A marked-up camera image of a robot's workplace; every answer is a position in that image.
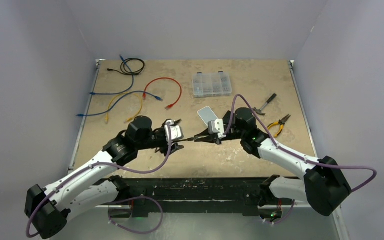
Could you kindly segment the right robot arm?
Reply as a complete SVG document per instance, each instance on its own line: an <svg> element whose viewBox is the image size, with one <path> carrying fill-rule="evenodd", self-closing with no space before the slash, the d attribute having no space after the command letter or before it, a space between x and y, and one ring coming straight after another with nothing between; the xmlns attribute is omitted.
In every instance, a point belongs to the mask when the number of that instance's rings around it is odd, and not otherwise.
<svg viewBox="0 0 384 240"><path fill-rule="evenodd" d="M337 162L331 157L319 159L293 150L258 129L252 110L238 108L218 118L206 106L197 112L207 129L196 135L196 142L220 145L240 140L244 151L258 159L274 163L296 176L295 179L273 175L260 185L260 207L280 199L308 203L322 216L330 216L351 194L351 187Z"/></svg>

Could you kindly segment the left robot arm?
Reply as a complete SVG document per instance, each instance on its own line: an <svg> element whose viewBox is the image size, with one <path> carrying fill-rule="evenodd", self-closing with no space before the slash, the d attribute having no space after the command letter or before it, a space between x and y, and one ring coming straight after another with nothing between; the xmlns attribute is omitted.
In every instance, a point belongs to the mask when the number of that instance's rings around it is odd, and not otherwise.
<svg viewBox="0 0 384 240"><path fill-rule="evenodd" d="M152 120L137 116L127 129L109 140L87 163L54 183L27 190L24 213L28 217L26 236L40 236L43 240L57 235L69 221L102 204L122 205L137 200L121 177L114 176L103 183L96 182L118 170L136 174L150 174L160 170L169 156L180 149L177 140L184 135L178 120L167 119L153 129ZM135 160L141 150L157 149L164 155L163 162L151 170L134 170L125 166Z"/></svg>

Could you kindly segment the white network switch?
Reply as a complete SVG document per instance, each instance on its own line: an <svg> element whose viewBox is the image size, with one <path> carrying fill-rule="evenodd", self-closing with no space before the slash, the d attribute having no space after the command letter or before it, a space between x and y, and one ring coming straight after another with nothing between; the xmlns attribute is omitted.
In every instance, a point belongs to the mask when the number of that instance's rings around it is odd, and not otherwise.
<svg viewBox="0 0 384 240"><path fill-rule="evenodd" d="M218 119L217 115L209 106L205 106L201 108L200 110L197 111L197 114L202 120L202 122L205 124L205 126L208 126L209 122L215 121Z"/></svg>

